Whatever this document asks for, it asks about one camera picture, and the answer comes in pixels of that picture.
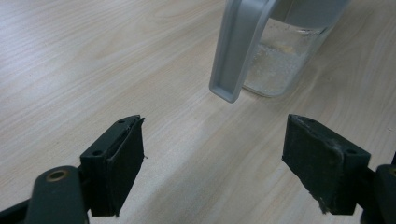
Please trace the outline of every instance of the plastic pitcher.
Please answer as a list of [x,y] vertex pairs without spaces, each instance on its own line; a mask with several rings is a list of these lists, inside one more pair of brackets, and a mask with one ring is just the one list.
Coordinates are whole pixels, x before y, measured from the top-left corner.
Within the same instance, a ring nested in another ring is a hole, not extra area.
[[348,2],[229,0],[209,89],[230,103],[238,98],[244,84],[264,96],[284,93]]

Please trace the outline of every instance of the light wood surface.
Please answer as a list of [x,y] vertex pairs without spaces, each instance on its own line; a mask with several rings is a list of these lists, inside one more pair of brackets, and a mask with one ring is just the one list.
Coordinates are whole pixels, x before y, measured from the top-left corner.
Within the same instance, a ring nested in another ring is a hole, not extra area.
[[322,215],[281,161],[289,113],[396,149],[396,2],[352,0],[293,91],[208,90],[225,0],[0,1],[0,210],[140,114],[147,159],[120,217],[91,223],[359,223]]

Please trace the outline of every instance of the table surface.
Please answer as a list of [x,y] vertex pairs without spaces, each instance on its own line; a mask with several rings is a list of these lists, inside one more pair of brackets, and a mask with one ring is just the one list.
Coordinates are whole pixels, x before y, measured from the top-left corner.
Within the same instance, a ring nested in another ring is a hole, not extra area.
[[225,0],[0,2],[0,210],[140,114],[145,154],[120,217],[91,223],[359,223],[321,214],[281,161],[287,115],[316,119],[390,163],[396,2],[352,0],[296,87],[208,89]]

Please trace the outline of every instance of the pitcher handle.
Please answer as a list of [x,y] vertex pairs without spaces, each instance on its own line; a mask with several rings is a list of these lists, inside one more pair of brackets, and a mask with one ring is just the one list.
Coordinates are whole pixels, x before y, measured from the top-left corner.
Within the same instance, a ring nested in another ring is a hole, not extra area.
[[223,15],[209,89],[233,103],[239,96],[277,0],[230,0]]

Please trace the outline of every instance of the screw hole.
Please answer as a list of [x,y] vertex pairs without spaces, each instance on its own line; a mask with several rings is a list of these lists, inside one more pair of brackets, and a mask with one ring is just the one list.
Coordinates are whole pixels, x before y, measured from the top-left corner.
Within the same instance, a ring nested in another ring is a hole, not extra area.
[[102,151],[101,150],[96,150],[96,151],[94,151],[93,153],[92,153],[92,155],[93,156],[100,156],[100,155],[102,155]]
[[55,182],[59,181],[67,176],[67,171],[66,170],[59,170],[59,171],[54,171],[47,175],[47,181],[49,182]]
[[355,150],[352,150],[352,149],[348,149],[346,152],[349,153],[349,154],[356,154],[357,153]]

